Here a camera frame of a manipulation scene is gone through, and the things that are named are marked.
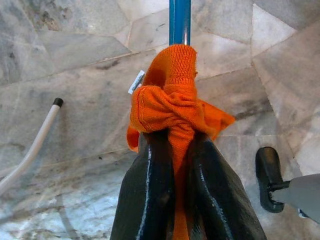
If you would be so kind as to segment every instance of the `white hose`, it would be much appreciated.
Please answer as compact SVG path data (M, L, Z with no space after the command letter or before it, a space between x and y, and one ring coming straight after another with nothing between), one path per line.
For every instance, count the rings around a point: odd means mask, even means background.
M60 99L59 104L53 104L48 115L46 116L38 134L36 135L29 151L23 158L22 162L19 164L19 166L13 170L9 175L7 175L2 181L0 181L0 196L8 190L8 188L15 183L15 181L23 174L23 172L31 165L32 161L36 158L39 150L42 147L42 144L44 143L44 140L50 130L50 127L55 120L55 117L63 103L63 101Z

